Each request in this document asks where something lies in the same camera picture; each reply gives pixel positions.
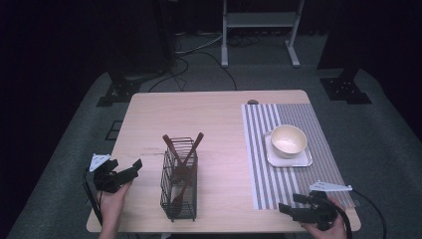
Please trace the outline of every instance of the gray carpet floor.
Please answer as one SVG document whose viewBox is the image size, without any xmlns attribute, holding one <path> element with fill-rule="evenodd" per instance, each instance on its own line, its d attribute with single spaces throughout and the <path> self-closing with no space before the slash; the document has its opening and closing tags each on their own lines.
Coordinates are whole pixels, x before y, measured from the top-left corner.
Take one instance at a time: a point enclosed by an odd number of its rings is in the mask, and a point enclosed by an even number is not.
<svg viewBox="0 0 422 239">
<path fill-rule="evenodd" d="M 210 41 L 211 37 L 178 38 L 178 51 Z M 387 238 L 422 238 L 422 143 L 382 92 L 376 79 L 359 71 L 355 82 L 368 94 L 371 105 L 348 105 L 328 99 L 320 78 L 337 77 L 340 70 L 317 70 L 326 36 L 299 35 L 295 48 L 301 67 L 294 69 L 284 46 L 287 36 L 248 40 L 248 47 L 229 48 L 230 73 L 238 91 L 293 90 L 307 92 L 339 171 L 346 184 L 369 197 L 387 224 Z M 188 68 L 176 79 L 170 75 L 145 82 L 139 91 L 234 91 L 229 75 L 219 66 L 220 48 L 209 47 L 182 57 Z M 173 74 L 186 69 L 176 61 Z M 107 73 L 88 91 L 56 148 L 27 205 L 8 238 L 97 238 L 86 229 L 91 208 L 82 187 L 84 169 L 93 153 L 111 153 L 114 141 L 105 140 L 114 120 L 123 120 L 128 103 L 96 107 L 111 80 Z M 362 227 L 354 238 L 381 238 L 381 221 L 362 198 L 356 208 Z M 135 238 L 121 233 L 119 238 Z M 160 238 L 161 235 L 137 235 Z M 184 235 L 184 238 L 282 238 L 281 234 Z M 287 238 L 311 238 L 287 234 Z"/>
</svg>

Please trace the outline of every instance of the light wood table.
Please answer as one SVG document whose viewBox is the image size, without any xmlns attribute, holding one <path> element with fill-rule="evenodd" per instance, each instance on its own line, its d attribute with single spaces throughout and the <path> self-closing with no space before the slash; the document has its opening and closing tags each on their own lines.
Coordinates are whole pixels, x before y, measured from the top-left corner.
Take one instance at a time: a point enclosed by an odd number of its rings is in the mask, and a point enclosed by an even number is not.
<svg viewBox="0 0 422 239">
<path fill-rule="evenodd" d="M 141 158 L 143 168 L 128 192 L 119 230 L 139 233 L 274 233 L 304 229 L 278 210 L 255 210 L 241 105 L 310 104 L 303 91 L 136 94 L 131 99 L 111 159 L 121 171 Z M 160 207 L 162 136 L 205 134 L 199 147 L 197 218 L 171 222 Z M 360 228 L 354 208 L 346 209 L 352 230 Z M 91 232 L 101 227 L 94 213 Z"/>
</svg>

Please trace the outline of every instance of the black wire rack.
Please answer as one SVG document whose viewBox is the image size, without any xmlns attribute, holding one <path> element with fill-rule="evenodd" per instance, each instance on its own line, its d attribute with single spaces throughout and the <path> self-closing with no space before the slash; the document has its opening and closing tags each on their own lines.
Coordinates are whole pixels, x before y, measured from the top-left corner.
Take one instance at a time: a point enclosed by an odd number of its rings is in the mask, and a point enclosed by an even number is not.
<svg viewBox="0 0 422 239">
<path fill-rule="evenodd" d="M 194 151 L 189 158 L 193 140 L 190 137 L 171 138 L 180 160 L 167 149 L 161 175 L 160 205 L 167 217 L 175 219 L 196 218 L 197 203 L 197 164 L 198 156 Z"/>
</svg>

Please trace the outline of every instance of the tray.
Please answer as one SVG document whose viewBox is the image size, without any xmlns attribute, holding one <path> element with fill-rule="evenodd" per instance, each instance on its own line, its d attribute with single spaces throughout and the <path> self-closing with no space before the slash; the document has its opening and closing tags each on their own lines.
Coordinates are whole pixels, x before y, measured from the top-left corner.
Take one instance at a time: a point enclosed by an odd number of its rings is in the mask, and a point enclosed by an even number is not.
<svg viewBox="0 0 422 239">
<path fill-rule="evenodd" d="M 299 166 L 310 166 L 313 164 L 313 158 L 311 156 L 308 147 L 305 148 L 298 156 L 294 158 L 282 158 L 273 150 L 271 144 L 271 132 L 268 131 L 263 135 L 264 150 L 267 161 L 274 167 L 299 167 Z"/>
</svg>

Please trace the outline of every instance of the bowl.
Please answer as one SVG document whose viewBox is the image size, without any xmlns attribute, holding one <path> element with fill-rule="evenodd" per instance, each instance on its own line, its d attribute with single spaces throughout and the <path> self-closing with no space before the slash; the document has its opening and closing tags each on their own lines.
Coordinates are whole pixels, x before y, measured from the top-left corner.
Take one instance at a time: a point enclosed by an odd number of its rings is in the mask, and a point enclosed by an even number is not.
<svg viewBox="0 0 422 239">
<path fill-rule="evenodd" d="M 271 143 L 278 156 L 294 158 L 307 147 L 308 139 L 300 128 L 283 124 L 271 132 Z"/>
</svg>

